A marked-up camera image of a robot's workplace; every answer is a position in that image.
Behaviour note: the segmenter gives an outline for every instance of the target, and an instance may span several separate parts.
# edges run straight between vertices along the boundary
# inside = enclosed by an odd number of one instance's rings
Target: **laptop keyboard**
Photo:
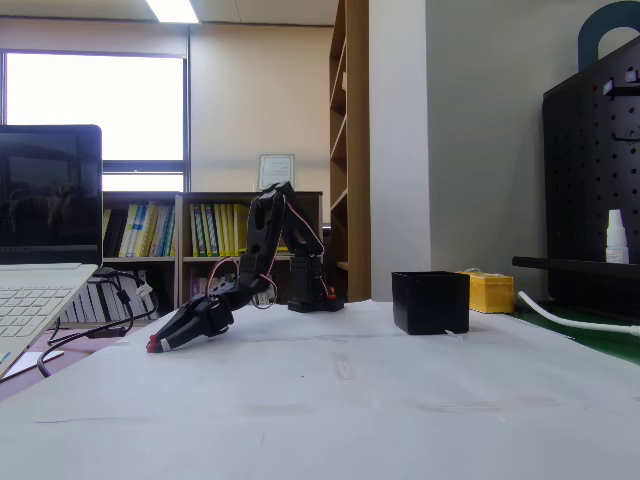
[[[28,337],[72,290],[65,285],[0,287],[0,337]]]

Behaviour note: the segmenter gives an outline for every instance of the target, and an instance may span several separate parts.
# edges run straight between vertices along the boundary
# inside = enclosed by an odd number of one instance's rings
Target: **laptop screen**
[[[0,126],[0,264],[102,263],[96,126]]]

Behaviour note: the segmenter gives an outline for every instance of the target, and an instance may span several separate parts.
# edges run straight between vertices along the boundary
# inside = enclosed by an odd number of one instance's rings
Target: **black container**
[[[469,275],[395,272],[391,280],[393,320],[409,335],[469,331]]]

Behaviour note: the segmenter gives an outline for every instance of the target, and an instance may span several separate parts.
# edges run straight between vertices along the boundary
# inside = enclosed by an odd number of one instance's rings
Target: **ceiling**
[[[333,25],[338,0],[191,0],[200,21]],[[145,0],[0,0],[0,15],[155,20]]]

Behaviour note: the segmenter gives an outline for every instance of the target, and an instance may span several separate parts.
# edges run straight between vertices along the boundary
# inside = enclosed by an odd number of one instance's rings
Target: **laptop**
[[[102,133],[0,126],[0,378],[102,264]]]

